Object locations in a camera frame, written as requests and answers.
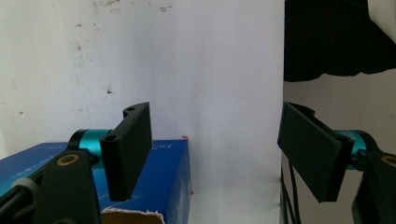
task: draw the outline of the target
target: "white board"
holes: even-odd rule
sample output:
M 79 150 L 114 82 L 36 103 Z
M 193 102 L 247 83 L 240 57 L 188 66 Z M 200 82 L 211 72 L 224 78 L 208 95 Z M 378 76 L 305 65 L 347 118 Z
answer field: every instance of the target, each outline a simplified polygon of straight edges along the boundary
M 278 223 L 284 2 L 6 1 L 0 156 L 115 128 L 149 101 L 187 135 L 189 223 Z

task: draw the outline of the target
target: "white object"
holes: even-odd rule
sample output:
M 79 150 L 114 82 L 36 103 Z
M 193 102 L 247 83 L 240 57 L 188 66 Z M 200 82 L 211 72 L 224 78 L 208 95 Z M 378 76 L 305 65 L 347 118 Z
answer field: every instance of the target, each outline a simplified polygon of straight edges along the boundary
M 396 43 L 396 0 L 368 0 L 370 19 Z
M 154 139 L 190 138 L 190 224 L 278 223 L 283 1 L 14 0 L 0 23 L 2 155 L 148 101 Z

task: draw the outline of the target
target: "torn cardboard edge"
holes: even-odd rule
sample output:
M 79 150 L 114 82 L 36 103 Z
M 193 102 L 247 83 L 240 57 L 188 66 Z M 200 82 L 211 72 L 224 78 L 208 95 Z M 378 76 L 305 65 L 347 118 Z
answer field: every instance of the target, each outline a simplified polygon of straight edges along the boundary
M 102 211 L 103 224 L 165 224 L 163 214 L 141 212 L 119 208 L 105 208 Z

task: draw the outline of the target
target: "black cloth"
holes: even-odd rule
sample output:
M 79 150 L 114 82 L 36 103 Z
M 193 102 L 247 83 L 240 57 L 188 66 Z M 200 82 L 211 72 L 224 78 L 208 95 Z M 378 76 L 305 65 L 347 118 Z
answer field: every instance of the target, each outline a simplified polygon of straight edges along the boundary
M 288 0 L 285 81 L 396 68 L 396 45 L 370 20 L 367 0 Z

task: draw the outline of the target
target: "cardboard box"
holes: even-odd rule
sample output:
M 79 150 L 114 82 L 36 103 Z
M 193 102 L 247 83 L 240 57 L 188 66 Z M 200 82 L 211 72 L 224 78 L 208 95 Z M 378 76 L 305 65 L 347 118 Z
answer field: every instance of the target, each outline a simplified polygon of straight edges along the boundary
M 0 195 L 66 148 L 66 143 L 43 143 L 0 160 Z M 185 224 L 191 202 L 187 140 L 159 140 L 153 148 L 131 200 L 111 202 L 105 171 L 92 171 L 104 224 Z

